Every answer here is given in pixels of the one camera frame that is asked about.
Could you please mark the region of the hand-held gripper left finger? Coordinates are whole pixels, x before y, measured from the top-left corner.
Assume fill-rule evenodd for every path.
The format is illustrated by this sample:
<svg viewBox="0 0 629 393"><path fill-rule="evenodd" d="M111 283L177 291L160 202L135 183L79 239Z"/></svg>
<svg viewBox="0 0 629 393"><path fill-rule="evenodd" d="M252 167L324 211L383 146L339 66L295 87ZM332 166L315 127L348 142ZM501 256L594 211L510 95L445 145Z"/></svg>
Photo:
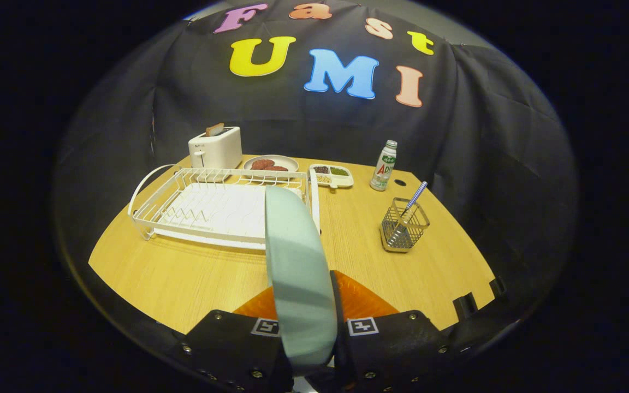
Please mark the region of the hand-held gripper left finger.
<svg viewBox="0 0 629 393"><path fill-rule="evenodd" d="M180 339L180 360L229 392L291 392L273 288L232 312L212 310Z"/></svg>

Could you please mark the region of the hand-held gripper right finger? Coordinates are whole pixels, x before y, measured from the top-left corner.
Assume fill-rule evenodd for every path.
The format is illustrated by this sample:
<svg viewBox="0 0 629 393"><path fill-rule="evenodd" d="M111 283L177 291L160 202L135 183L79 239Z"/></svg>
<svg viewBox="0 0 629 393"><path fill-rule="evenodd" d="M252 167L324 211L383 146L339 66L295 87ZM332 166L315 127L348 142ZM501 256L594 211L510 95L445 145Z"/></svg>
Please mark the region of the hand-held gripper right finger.
<svg viewBox="0 0 629 393"><path fill-rule="evenodd" d="M424 313L345 318L339 277L330 271L337 316L335 392L420 392L444 369L448 337Z"/></svg>

